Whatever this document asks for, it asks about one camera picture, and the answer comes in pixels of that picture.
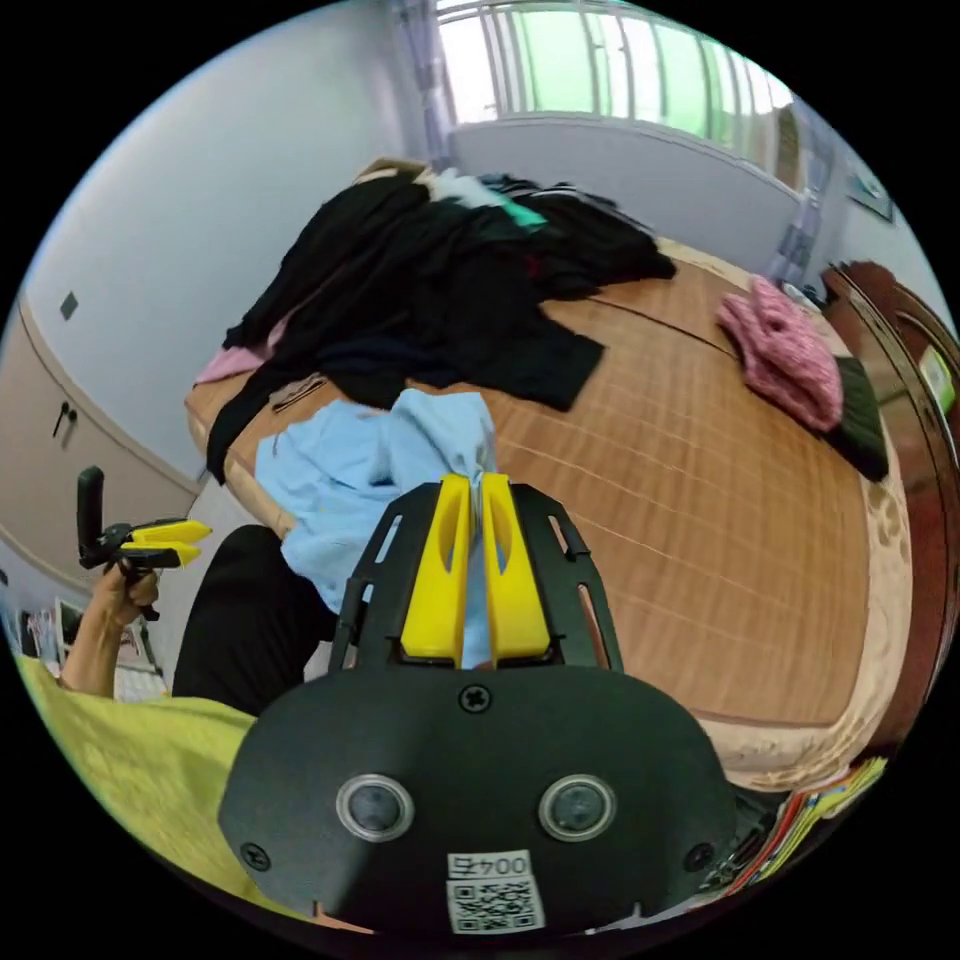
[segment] dark green cloth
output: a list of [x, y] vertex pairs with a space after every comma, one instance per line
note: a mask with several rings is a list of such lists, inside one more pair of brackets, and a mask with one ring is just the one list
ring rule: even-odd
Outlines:
[[872, 483], [890, 472], [873, 385], [856, 357], [837, 357], [843, 384], [843, 418], [823, 439]]

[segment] cardboard box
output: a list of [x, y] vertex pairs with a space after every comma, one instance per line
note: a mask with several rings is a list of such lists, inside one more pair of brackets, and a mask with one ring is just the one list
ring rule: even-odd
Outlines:
[[397, 157], [379, 157], [373, 163], [368, 164], [358, 174], [357, 179], [365, 177], [369, 173], [376, 173], [378, 170], [402, 170], [404, 173], [410, 173], [417, 177], [421, 173], [430, 171], [430, 164], [422, 163], [419, 160], [400, 160]]

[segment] cabinet door handle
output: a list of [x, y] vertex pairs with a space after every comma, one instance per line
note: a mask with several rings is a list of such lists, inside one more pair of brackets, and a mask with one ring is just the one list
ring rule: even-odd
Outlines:
[[60, 430], [60, 424], [63, 422], [63, 418], [67, 418], [68, 423], [77, 422], [77, 411], [74, 410], [66, 400], [60, 404], [60, 415], [57, 417], [57, 422], [53, 427], [53, 435], [56, 437], [57, 433]]

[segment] black pants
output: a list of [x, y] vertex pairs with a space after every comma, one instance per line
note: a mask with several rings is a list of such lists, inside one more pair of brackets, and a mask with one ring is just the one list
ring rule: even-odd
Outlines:
[[297, 576], [267, 527], [234, 530], [193, 602], [173, 678], [175, 697], [203, 697], [258, 717], [303, 683], [303, 668], [337, 616]]

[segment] bamboo mat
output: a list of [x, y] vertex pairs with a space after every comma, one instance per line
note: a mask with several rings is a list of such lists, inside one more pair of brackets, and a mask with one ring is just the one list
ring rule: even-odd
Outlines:
[[[630, 674], [703, 718], [827, 727], [850, 700], [863, 651], [859, 477], [744, 387], [713, 322], [737, 287], [679, 268], [673, 281], [546, 305], [608, 350], [567, 414], [481, 391], [499, 468], [563, 502], [579, 526]], [[191, 392], [201, 448], [244, 380]], [[281, 415], [265, 410], [234, 444], [234, 492], [281, 535], [292, 520], [253, 480], [256, 447], [338, 395], [326, 386]]]

